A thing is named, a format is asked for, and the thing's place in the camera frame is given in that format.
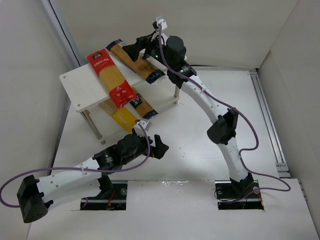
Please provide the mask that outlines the dark-ended spaghetti bag with barcode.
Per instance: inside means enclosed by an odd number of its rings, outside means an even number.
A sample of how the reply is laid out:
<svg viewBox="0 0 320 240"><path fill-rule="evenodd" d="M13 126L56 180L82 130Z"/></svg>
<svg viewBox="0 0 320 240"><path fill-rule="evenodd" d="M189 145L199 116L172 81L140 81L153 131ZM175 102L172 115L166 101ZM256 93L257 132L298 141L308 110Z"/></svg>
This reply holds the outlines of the dark-ended spaghetti bag with barcode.
<svg viewBox="0 0 320 240"><path fill-rule="evenodd" d="M156 81L165 77L166 74L161 69L148 60L142 59L140 54L138 54L138 59L133 61L124 50L126 46L123 40L117 39L108 44L106 49L149 84L155 84Z"/></svg>

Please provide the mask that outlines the yellow-ended spaghetti bag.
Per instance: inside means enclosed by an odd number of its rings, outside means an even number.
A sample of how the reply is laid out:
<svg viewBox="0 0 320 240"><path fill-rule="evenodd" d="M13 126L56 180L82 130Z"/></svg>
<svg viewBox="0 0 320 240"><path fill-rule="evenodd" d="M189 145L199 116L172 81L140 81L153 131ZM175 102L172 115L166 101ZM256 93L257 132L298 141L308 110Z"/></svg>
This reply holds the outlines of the yellow-ended spaghetti bag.
<svg viewBox="0 0 320 240"><path fill-rule="evenodd" d="M132 129L138 120L125 107L117 108L115 103L109 98L98 104L107 114L109 114L123 129L132 133Z"/></svg>

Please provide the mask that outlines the blue-label spaghetti bag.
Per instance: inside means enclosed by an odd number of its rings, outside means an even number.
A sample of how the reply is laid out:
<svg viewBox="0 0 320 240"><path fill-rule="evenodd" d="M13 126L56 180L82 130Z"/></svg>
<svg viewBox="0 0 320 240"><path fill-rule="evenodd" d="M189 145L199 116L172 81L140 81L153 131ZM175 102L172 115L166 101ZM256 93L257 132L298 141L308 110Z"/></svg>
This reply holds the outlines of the blue-label spaghetti bag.
<svg viewBox="0 0 320 240"><path fill-rule="evenodd" d="M151 119L158 115L158 112L145 100L144 97L133 87L134 93L137 95L136 99L131 100L129 103L136 110L139 116L143 119Z"/></svg>

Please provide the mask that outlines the red spaghetti bag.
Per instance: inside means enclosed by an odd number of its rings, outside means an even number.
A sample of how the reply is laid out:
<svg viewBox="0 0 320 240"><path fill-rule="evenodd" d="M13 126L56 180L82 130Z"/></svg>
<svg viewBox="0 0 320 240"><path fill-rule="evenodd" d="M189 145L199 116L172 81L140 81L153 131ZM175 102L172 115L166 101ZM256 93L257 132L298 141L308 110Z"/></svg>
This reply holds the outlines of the red spaghetti bag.
<svg viewBox="0 0 320 240"><path fill-rule="evenodd" d="M139 98L106 48L98 50L86 58L117 109Z"/></svg>

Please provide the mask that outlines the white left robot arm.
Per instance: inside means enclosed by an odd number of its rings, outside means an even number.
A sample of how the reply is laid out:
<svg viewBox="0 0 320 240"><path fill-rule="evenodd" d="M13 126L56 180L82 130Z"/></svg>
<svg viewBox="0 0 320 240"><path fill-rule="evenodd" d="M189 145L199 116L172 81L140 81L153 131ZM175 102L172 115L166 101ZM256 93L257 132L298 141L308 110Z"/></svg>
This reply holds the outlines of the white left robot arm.
<svg viewBox="0 0 320 240"><path fill-rule="evenodd" d="M54 208L84 198L113 198L114 186L109 178L113 173L125 172L123 167L140 156L161 159L169 146L159 135L150 139L147 121L157 111L139 95L130 104L142 118L116 144L107 147L74 167L59 167L56 174L35 178L34 171L23 174L17 199L24 223L35 222Z"/></svg>

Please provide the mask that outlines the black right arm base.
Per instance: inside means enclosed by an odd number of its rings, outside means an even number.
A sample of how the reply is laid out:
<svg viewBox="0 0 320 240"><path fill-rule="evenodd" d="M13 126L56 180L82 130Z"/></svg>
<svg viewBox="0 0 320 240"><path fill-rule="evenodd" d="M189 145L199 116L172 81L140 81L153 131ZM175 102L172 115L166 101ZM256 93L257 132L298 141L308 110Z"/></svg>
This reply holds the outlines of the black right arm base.
<svg viewBox="0 0 320 240"><path fill-rule="evenodd" d="M231 182L216 182L214 196L217 199L218 210L264 210L264 203L259 192L246 196L255 187L259 187L257 182L254 182L243 195L239 195L233 189Z"/></svg>

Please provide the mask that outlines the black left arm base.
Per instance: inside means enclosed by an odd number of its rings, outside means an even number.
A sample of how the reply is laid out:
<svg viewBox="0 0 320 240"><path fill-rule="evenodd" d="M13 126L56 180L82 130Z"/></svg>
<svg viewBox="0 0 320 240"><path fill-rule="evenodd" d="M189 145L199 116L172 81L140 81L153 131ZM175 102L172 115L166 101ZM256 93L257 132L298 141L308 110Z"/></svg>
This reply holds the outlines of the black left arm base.
<svg viewBox="0 0 320 240"><path fill-rule="evenodd" d="M113 190L106 196L82 198L81 211L125 211L127 206L127 181L114 181Z"/></svg>

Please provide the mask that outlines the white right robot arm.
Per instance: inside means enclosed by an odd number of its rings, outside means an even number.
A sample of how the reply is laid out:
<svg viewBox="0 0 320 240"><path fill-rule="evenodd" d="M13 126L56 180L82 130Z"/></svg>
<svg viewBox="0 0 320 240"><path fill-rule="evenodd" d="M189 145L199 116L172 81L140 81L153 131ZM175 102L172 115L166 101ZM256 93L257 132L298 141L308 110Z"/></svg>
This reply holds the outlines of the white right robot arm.
<svg viewBox="0 0 320 240"><path fill-rule="evenodd" d="M207 136L219 147L226 161L236 197L243 197L249 192L254 180L241 160L237 145L239 111L216 99L207 90L197 72L185 60L186 52L184 42L178 36L164 39L157 35L147 37L144 55L166 66L169 80L189 95L208 116L212 125L207 130Z"/></svg>

